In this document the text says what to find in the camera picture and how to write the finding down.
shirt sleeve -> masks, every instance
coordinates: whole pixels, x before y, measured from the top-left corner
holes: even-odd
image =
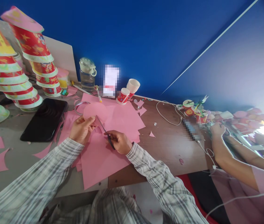
[[[182,180],[175,178],[162,161],[153,159],[136,143],[127,158],[151,184],[160,202],[164,223],[208,223]]]
[[[67,138],[0,192],[0,223],[37,223],[83,145]]]

hand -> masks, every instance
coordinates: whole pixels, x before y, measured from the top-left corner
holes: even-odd
[[[124,133],[115,130],[108,131],[107,133],[110,135],[113,146],[120,154],[127,155],[131,151],[132,143]]]
[[[210,130],[212,137],[222,137],[226,131],[226,127],[223,124],[216,122],[213,126],[211,126]]]
[[[85,145],[89,140],[91,132],[95,129],[95,126],[91,125],[95,119],[94,116],[87,120],[84,120],[83,116],[79,117],[73,124],[69,138]]]

plaid shirt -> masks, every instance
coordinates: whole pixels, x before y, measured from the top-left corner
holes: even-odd
[[[47,213],[39,220],[83,148],[67,138],[2,190],[0,223],[149,223],[125,187],[100,190],[91,205],[58,215],[54,211],[50,217]],[[164,223],[208,223],[183,182],[162,161],[153,159],[136,143],[127,158],[151,184]]]

table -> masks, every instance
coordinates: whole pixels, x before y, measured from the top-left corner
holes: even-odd
[[[35,88],[38,89],[39,94],[43,98],[46,98],[41,88],[38,86]],[[82,97],[82,92],[77,91],[76,95]],[[74,99],[71,99],[71,97],[72,96],[60,96],[55,99],[67,101],[69,104],[68,110],[73,110]],[[134,99],[140,100],[142,98],[135,96]],[[183,125],[174,126],[165,121],[157,112],[156,104],[157,101],[145,100],[143,106],[147,111],[141,116],[141,118],[146,127],[139,130],[139,145],[147,150],[156,160],[162,160],[174,175],[197,172],[210,167],[209,157],[202,151],[195,141],[190,139]],[[34,113],[22,112],[14,104],[10,104],[8,109],[11,115],[4,122],[0,123],[0,136],[3,138],[6,149],[11,147],[13,150],[7,152],[5,156],[6,166],[9,170],[0,172],[0,191],[39,161],[39,159],[33,156],[33,154],[42,151],[49,144],[33,142],[29,145],[27,142],[20,141],[20,136]],[[178,124],[180,122],[179,115],[176,114],[172,105],[159,103],[158,109],[161,114],[168,118],[172,123]],[[17,114],[23,114],[24,116],[15,117]],[[149,136],[151,131],[156,138]],[[179,162],[180,158],[184,161],[183,165]],[[146,181],[146,178],[137,173],[131,164],[111,175],[109,178],[102,180],[100,184],[96,184],[89,189],[84,190],[82,172],[77,172],[74,168],[71,169],[68,177],[59,187],[56,197],[80,194],[83,192],[105,189],[107,187],[113,188],[135,184],[143,181]]]

smartphone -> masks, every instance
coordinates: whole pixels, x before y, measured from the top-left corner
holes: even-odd
[[[52,141],[68,103],[62,100],[44,99],[20,140],[26,142]]]

